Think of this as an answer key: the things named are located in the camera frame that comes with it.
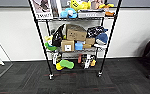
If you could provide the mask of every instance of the green object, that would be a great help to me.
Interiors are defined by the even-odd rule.
[[[70,62],[68,60],[61,60],[60,61],[60,66],[72,69],[74,67],[74,63]]]
[[[45,43],[45,46],[46,46],[46,48],[48,48],[49,50],[51,50],[51,51],[54,51],[54,50],[56,50],[57,49],[57,47],[56,46],[51,46],[51,45],[49,45],[49,43],[47,42],[47,43]]]

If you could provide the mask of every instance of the cardboard box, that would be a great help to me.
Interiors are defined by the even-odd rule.
[[[87,32],[80,32],[72,29],[68,29],[67,31],[67,40],[85,41],[86,36]]]
[[[86,38],[85,43],[86,43],[86,44],[94,45],[94,43],[95,43],[95,38]]]
[[[91,48],[91,44],[83,44],[83,48]]]
[[[86,32],[86,30],[83,27],[74,24],[66,24],[66,32],[68,31],[68,29],[74,31]]]
[[[85,41],[87,31],[78,25],[66,24],[67,40]]]
[[[62,40],[61,42],[62,51],[74,51],[74,41]]]

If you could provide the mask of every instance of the label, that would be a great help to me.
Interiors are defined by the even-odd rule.
[[[71,51],[71,45],[65,45],[65,51]]]

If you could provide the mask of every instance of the green shoe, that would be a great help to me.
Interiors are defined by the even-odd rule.
[[[61,60],[60,61],[60,66],[62,67],[66,67],[68,69],[72,69],[74,67],[74,63],[73,62],[70,62],[68,60]]]

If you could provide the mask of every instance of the caster wheel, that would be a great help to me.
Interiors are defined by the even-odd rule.
[[[50,74],[50,75],[49,75],[49,79],[50,79],[50,80],[53,80],[53,74]]]
[[[99,73],[97,74],[97,77],[101,77],[101,75],[102,75],[102,72],[99,72]]]

